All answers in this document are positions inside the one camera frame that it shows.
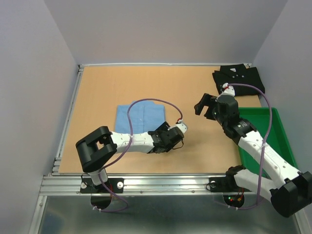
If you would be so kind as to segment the light blue long sleeve shirt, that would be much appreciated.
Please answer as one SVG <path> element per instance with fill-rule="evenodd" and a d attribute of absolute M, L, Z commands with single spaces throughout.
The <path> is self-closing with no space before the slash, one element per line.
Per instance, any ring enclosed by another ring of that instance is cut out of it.
<path fill-rule="evenodd" d="M 130 133 L 130 125 L 127 118 L 127 111 L 130 105 L 119 105 L 115 120 L 115 132 L 121 134 Z M 156 130 L 165 122 L 165 107 L 155 104 L 153 101 L 142 101 L 130 109 L 130 119 L 133 133 L 140 134 Z"/>

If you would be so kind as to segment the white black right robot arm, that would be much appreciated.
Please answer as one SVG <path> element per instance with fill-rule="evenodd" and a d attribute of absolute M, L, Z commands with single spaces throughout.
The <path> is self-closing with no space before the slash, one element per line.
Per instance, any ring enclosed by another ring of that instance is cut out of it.
<path fill-rule="evenodd" d="M 311 173 L 299 171 L 265 143 L 257 128 L 240 116 L 233 96 L 204 94 L 194 106 L 195 114 L 200 115 L 205 106 L 208 108 L 205 118 L 217 121 L 225 135 L 260 165 L 257 174 L 243 165 L 230 167 L 224 177 L 214 177 L 208 183 L 211 192 L 247 189 L 268 200 L 283 217 L 290 217 L 311 204 Z"/>

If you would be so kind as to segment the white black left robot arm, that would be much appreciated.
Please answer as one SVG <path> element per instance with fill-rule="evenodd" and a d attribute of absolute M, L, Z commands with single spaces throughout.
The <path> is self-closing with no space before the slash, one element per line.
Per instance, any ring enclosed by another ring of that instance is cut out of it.
<path fill-rule="evenodd" d="M 104 165 L 112 156 L 127 152 L 167 153 L 183 142 L 187 130 L 182 120 L 173 127 L 164 122 L 154 131 L 133 135 L 111 132 L 107 126 L 101 126 L 79 140 L 76 150 L 83 172 L 92 180 L 92 187 L 97 192 L 104 192 L 109 182 Z"/>

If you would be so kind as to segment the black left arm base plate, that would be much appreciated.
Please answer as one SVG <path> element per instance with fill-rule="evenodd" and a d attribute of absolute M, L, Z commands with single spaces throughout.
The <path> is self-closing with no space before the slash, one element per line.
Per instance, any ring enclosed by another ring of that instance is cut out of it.
<path fill-rule="evenodd" d="M 121 177 L 109 177 L 108 181 L 105 182 L 105 185 L 114 193 L 121 194 L 123 193 L 124 188 L 124 179 Z M 95 186 L 91 178 L 83 177 L 80 185 L 81 194 L 108 194 L 109 192 L 102 186 Z"/>

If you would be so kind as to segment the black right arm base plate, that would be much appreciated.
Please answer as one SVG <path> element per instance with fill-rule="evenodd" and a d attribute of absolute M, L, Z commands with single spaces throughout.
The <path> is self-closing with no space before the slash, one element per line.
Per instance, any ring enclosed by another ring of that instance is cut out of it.
<path fill-rule="evenodd" d="M 231 177 L 210 177 L 206 184 L 206 189 L 213 193 L 229 193 L 244 190 L 250 192 L 247 188 L 239 187 Z"/>

